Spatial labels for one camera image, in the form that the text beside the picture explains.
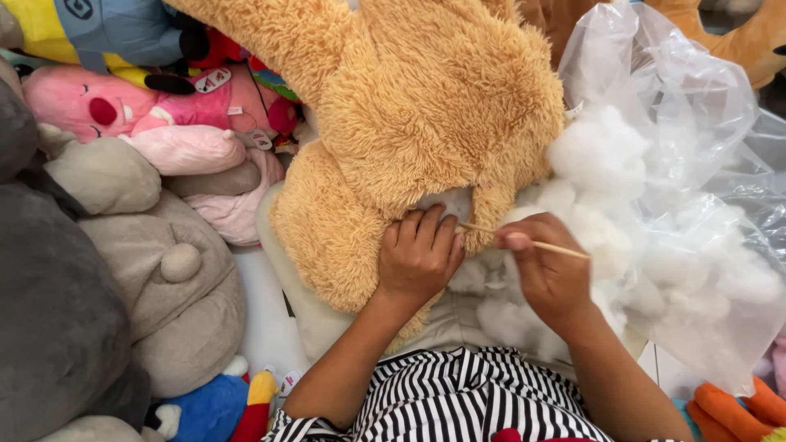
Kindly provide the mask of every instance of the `striped shirt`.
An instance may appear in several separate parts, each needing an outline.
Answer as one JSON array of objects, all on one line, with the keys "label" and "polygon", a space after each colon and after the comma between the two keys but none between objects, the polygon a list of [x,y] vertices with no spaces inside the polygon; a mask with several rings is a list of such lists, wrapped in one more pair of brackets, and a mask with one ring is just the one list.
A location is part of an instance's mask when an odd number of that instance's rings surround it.
[{"label": "striped shirt", "polygon": [[509,428],[525,441],[612,441],[587,418],[573,383],[523,362],[511,348],[420,350],[386,359],[347,432],[322,418],[292,419],[279,410],[262,441],[488,442]]}]

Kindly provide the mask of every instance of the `wooden stick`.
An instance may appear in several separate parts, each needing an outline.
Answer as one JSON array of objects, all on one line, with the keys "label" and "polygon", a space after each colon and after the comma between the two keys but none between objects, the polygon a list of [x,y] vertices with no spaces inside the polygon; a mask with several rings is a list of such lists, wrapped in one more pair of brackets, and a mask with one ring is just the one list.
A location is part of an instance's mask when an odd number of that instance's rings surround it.
[{"label": "wooden stick", "polygon": [[[468,229],[472,229],[472,230],[480,230],[481,232],[486,232],[488,234],[493,234],[493,233],[496,232],[496,230],[494,230],[494,229],[489,229],[488,227],[478,226],[477,224],[472,224],[472,223],[459,222],[458,225],[461,226],[461,227],[466,227]],[[575,256],[576,258],[581,258],[583,260],[590,259],[589,255],[585,255],[584,253],[576,252],[575,250],[566,249],[565,247],[560,247],[559,245],[553,245],[553,244],[549,244],[549,243],[546,243],[546,242],[540,242],[540,241],[532,241],[532,245],[534,245],[535,247],[537,247],[539,249],[549,250],[551,252],[562,253],[563,255],[568,255],[568,256]]]}]

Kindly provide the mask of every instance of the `dark gray plush toy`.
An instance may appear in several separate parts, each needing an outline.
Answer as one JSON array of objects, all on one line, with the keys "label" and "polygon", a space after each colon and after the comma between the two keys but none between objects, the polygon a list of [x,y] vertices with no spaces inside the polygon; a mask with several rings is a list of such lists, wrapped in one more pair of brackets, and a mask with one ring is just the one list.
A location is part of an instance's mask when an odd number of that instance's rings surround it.
[{"label": "dark gray plush toy", "polygon": [[88,414],[141,431],[150,380],[130,361],[126,309],[69,219],[84,209],[36,167],[39,144],[27,107],[0,81],[0,442]]}]

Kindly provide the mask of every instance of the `clear plastic bag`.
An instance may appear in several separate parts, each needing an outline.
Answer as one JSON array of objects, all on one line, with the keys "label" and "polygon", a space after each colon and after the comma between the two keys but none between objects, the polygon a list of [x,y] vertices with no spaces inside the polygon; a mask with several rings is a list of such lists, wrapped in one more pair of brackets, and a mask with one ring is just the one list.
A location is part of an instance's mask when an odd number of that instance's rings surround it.
[{"label": "clear plastic bag", "polygon": [[720,388],[751,393],[786,319],[786,156],[771,136],[786,127],[757,122],[741,67],[642,3],[587,13],[560,77],[570,108],[613,105],[654,145],[641,253],[623,282],[630,324]]}]

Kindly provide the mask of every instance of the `person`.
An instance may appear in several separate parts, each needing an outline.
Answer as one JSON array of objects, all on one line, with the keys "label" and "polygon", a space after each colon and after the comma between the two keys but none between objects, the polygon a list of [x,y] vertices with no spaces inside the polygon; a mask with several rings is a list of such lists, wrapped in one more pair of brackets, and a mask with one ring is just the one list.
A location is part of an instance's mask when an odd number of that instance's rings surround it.
[{"label": "person", "polygon": [[533,246],[582,252],[549,213],[503,226],[496,242],[516,257],[527,302],[567,343],[580,391],[509,348],[419,350],[380,362],[464,259],[457,219],[440,221],[444,210],[412,211],[385,230],[376,292],[290,392],[263,441],[487,442],[513,431],[527,441],[692,442],[678,410],[591,301],[590,261]]}]

